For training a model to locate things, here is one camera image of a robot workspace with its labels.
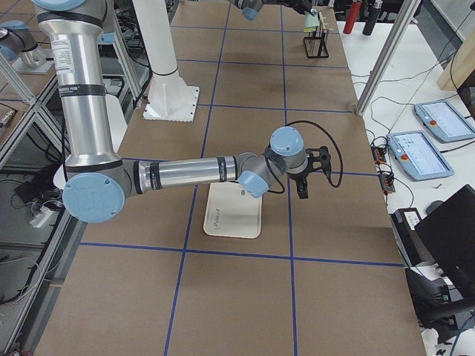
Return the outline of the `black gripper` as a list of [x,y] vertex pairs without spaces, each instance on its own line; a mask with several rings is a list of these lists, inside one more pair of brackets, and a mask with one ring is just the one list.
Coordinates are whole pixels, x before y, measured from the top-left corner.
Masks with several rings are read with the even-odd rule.
[[287,176],[295,182],[298,197],[302,200],[309,197],[307,183],[308,175],[309,171],[307,168],[298,173],[295,170],[287,171]]
[[304,15],[310,14],[312,16],[312,7],[307,6],[307,2],[303,0],[288,0],[285,1],[285,6],[293,10],[302,10]]

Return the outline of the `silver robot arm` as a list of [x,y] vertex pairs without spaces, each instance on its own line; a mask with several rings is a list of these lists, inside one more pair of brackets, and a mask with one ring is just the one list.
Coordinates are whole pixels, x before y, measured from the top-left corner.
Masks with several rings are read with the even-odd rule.
[[[71,151],[62,201],[75,218],[102,223],[118,215],[128,197],[149,190],[235,181],[258,198],[284,174],[305,180],[299,176],[310,167],[309,149],[290,126],[274,131],[261,155],[124,162],[112,143],[98,50],[99,37],[113,30],[112,1],[32,2],[53,49]],[[180,77],[166,1],[133,4],[152,75],[145,118],[190,122],[200,89]]]
[[[243,16],[253,21],[261,11],[262,7],[266,4],[264,0],[229,0],[229,3],[234,5],[237,9],[241,10]],[[315,16],[312,11],[312,3],[307,0],[278,0],[273,1],[284,7],[292,8],[295,12],[301,15]]]

